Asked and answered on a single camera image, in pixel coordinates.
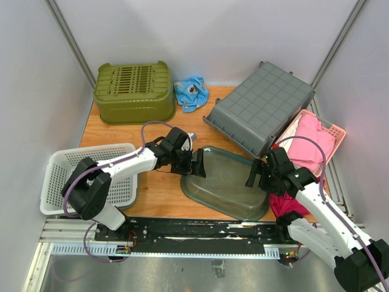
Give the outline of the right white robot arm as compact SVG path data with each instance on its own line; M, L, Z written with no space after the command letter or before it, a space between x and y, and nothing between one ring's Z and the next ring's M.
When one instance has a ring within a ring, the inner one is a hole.
M373 240L353 223L324 191L318 178L306 167L296 168L284 148L271 149L264 159L252 163L247 187L266 193L290 195L306 208L321 225L313 227L297 211L276 220L275 235L282 243L296 241L309 248L333 270L345 291L366 291L381 283L388 289L388 243Z

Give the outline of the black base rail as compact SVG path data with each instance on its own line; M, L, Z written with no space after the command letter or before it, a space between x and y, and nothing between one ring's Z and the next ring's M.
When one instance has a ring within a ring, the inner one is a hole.
M116 231L98 224L94 239L119 242L131 251L249 252L265 245L296 244L274 222L131 217Z

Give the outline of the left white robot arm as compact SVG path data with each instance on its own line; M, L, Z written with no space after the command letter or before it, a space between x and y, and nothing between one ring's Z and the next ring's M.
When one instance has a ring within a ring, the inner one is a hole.
M129 239L136 228L129 217L108 202L110 188L167 165L171 173L204 178L204 149L193 150L195 138L195 134L173 127L166 136L143 142L139 149L115 159L82 159L62 189L64 205L70 205L82 220L97 224L100 233L96 240Z

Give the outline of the white perforated plastic basket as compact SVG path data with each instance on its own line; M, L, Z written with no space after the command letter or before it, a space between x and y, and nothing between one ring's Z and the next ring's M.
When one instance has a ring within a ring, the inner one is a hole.
M78 163L90 157L94 161L115 159L136 148L131 143L73 148L55 152L49 159L40 196L40 211L44 215L64 215L62 189ZM130 208L137 199L139 178L127 177L111 185L107 202L120 210Z

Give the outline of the olive green plastic basin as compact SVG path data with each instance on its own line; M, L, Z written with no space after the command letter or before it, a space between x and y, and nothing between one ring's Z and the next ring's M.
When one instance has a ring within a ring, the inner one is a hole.
M101 65L94 103L102 122L108 125L171 120L176 113L176 101L168 65L163 61Z

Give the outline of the blue patterned cloth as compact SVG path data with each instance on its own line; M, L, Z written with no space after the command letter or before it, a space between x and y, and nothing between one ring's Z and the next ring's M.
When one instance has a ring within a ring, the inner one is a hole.
M183 81L174 82L174 91L183 113L192 113L205 106L209 99L209 90L205 86L204 78L193 76Z

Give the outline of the clear blue plastic tub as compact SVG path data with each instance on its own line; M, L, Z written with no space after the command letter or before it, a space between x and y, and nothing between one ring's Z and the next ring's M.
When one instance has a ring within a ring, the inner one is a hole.
M247 187L252 161L220 148L204 147L206 177L181 177L186 197L220 213L241 221L257 221L269 209L266 192L255 185Z

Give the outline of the pink plastic basket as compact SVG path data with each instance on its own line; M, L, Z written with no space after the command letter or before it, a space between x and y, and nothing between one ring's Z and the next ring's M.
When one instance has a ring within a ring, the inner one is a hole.
M326 123L316 114L303 109L281 134L275 146L283 147L297 167L306 167L316 177L320 177L323 162L331 160L345 136L344 129Z

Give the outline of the magenta cloth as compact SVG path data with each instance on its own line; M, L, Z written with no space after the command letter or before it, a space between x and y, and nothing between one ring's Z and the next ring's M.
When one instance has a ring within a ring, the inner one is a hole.
M296 198L290 196L287 192L283 196L278 196L274 193L267 193L267 195L269 199L269 206L276 218L292 211L296 211L303 217L311 214L304 205L302 205Z

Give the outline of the large grey plastic bin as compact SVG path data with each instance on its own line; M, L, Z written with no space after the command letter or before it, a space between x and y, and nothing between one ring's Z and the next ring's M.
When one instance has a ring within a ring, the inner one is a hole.
M315 95L314 88L270 62L223 99L203 121L252 158L271 148Z

